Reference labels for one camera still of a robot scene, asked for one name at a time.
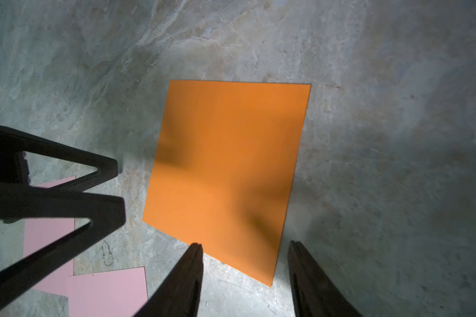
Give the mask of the orange square paper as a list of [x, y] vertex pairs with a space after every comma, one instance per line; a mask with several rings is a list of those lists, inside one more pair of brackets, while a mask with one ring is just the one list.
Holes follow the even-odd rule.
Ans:
[[172, 80], [144, 222], [271, 286], [310, 91]]

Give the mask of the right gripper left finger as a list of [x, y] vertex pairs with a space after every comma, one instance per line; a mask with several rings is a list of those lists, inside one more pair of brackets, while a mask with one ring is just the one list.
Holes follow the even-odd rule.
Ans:
[[136, 316], [196, 316], [204, 273], [201, 244], [189, 246]]

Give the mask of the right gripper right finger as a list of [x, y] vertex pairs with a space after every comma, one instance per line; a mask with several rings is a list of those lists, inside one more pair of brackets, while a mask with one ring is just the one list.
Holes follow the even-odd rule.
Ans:
[[288, 248], [290, 285], [296, 316], [360, 316], [301, 242]]

